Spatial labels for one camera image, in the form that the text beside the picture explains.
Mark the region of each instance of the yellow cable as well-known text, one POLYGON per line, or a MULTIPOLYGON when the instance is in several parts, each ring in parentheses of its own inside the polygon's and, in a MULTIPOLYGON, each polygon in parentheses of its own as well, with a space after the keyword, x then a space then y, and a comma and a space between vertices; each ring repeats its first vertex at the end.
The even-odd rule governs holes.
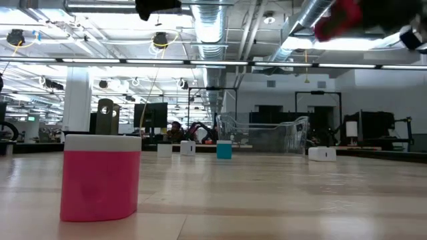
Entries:
POLYGON ((12 54, 12 57, 14 57, 15 56, 15 54, 16 54, 16 52, 18 51, 18 46, 15 46, 15 50, 14 50, 14 52, 13 52, 13 54, 12 54))
POLYGON ((157 47, 166 47, 169 44, 175 43, 176 39, 178 39, 178 36, 179 36, 179 33, 176 34, 175 39, 172 42, 166 43, 166 44, 157 44, 157 43, 154 43, 154 41, 153 41, 154 37, 152 37, 151 40, 153 41, 153 45, 155 45, 157 47))
MULTIPOLYGON (((163 53, 161 54, 161 58, 162 59, 165 56, 165 52, 166 52, 166 48, 163 50, 163 53)), ((145 105, 144 105, 144 109, 142 110, 141 119, 139 120, 139 136, 140 137, 142 137, 141 129, 142 129, 142 123, 143 123, 144 116, 145 116, 145 109, 147 109, 148 99, 149 99, 149 96, 151 95, 151 92, 153 91, 155 81, 157 80, 157 75, 159 74, 159 70, 160 70, 160 67, 157 68, 157 72, 155 73, 155 77, 154 77, 153 83, 151 84, 151 88, 149 90, 147 99, 145 100, 145 105)))
POLYGON ((34 44, 36 41, 37 41, 37 38, 38 38, 38 34, 36 34, 35 35, 35 39, 34 39, 34 41, 32 41, 30 44, 28 44, 28 45, 26 45, 26 46, 20 46, 20 44, 22 43, 22 41, 20 41, 19 43, 18 43, 18 46, 15 46, 15 45, 12 45, 12 44, 10 44, 10 43, 7 43, 7 44, 9 44, 10 46, 12 46, 12 47, 16 47, 16 48, 26 48, 26 47, 30 47, 30 46, 32 46, 32 44, 34 44))

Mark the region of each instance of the metal frame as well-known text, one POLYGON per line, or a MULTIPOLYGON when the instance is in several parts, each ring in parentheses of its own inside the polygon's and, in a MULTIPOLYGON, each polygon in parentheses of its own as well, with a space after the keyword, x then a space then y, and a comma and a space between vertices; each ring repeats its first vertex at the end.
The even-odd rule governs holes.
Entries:
POLYGON ((325 95, 325 94, 335 94, 339 97, 339 110, 340 110, 340 126, 342 124, 342 94, 341 92, 325 92, 325 91, 296 91, 295 92, 295 113, 298 112, 298 94, 299 93, 309 93, 310 95, 325 95))
POLYGON ((32 63, 40 65, 66 66, 124 66, 124 67, 206 67, 206 66, 239 66, 239 67, 302 67, 324 69, 372 69, 372 70, 401 70, 427 71, 425 65, 373 65, 373 64, 342 64, 342 63, 297 63, 297 62, 269 62, 269 61, 208 61, 185 59, 107 59, 107 58, 54 58, 54 57, 4 57, 0 62, 32 63))
POLYGON ((238 118, 238 89, 237 88, 235 87, 189 87, 188 88, 188 106, 187 106, 187 126, 189 126, 189 105, 190 105, 190 99, 191 99, 191 90, 193 89, 206 90, 206 91, 234 90, 234 92, 236 93, 236 98, 235 98, 236 111, 234 113, 234 119, 237 120, 238 118))

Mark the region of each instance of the computer monitor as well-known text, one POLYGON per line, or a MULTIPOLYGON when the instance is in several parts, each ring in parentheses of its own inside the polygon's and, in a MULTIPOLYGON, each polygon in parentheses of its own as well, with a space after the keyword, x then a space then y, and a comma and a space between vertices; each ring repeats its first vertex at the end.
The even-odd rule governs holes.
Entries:
MULTIPOLYGON (((139 127, 145 104, 135 104, 133 127, 139 127)), ((167 127, 167 103, 148 103, 143 127, 167 127)))

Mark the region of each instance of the black machine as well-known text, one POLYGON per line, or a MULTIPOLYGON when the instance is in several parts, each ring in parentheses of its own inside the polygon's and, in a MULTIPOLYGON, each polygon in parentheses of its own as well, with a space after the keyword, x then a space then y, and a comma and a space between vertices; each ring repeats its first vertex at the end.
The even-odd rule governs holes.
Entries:
MULTIPOLYGON (((139 127, 145 104, 135 104, 133 127, 139 127)), ((154 143, 154 128, 167 127, 167 103, 148 103, 145 108, 142 126, 149 132, 150 143, 154 143)))
POLYGON ((180 8, 181 2, 178 0, 161 0, 161 1, 136 0, 135 5, 136 5, 136 11, 138 12, 139 17, 144 21, 148 21, 149 16, 154 11, 180 8))
POLYGON ((7 146, 16 144, 19 136, 18 129, 5 121, 6 106, 7 103, 0 103, 0 155, 6 155, 7 146))
POLYGON ((346 124, 347 121, 357 121, 359 132, 358 145, 363 147, 381 147, 384 151, 394 150, 393 143, 407 143, 408 151, 410 151, 411 145, 414 144, 414 139, 412 138, 412 118, 406 117, 404 119, 395 119, 393 113, 387 112, 367 112, 360 111, 353 115, 346 115, 344 117, 344 124, 342 124, 338 129, 335 130, 335 133, 340 131, 341 144, 347 145, 348 138, 346 137, 346 124), (396 123, 406 123, 408 130, 408 138, 401 139, 390 136, 388 130, 395 129, 396 123))

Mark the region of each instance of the fluorescent light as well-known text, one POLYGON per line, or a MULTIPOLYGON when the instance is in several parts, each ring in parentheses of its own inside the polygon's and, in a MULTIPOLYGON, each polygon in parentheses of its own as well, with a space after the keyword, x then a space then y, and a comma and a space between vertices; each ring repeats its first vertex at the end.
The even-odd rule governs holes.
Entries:
POLYGON ((262 67, 311 67, 311 63, 270 63, 270 62, 259 62, 255 63, 255 66, 262 67))
POLYGON ((108 4, 68 4, 68 7, 78 7, 78 8, 123 8, 123 9, 133 9, 135 8, 135 5, 130 4, 115 4, 115 5, 108 5, 108 4))
POLYGON ((427 66, 411 66, 411 65, 384 65, 382 69, 395 70, 427 70, 427 66))
POLYGON ((66 63, 120 63, 119 59, 62 59, 66 63))
POLYGON ((374 48, 377 44, 378 42, 371 39, 337 38, 327 42, 316 41, 312 48, 321 50, 367 51, 374 48))
POLYGON ((32 95, 32 94, 37 94, 37 95, 51 95, 51 93, 48 93, 48 92, 21 92, 21 91, 18 91, 18 94, 24 94, 24 95, 32 95))
POLYGON ((191 64, 195 65, 247 65, 246 61, 190 61, 191 64))
POLYGON ((0 61, 56 62, 56 59, 50 59, 50 58, 32 58, 32 57, 0 57, 0 61))
POLYGON ((8 114, 8 113, 6 113, 6 116, 7 117, 26 117, 26 116, 28 116, 28 114, 14 114, 14 113, 8 114))
POLYGON ((320 63, 319 67, 331 67, 331 68, 352 68, 352 69, 367 69, 375 68, 375 65, 370 64, 337 64, 337 63, 320 63))
POLYGON ((128 63, 146 63, 146 64, 183 64, 180 60, 127 60, 128 63))

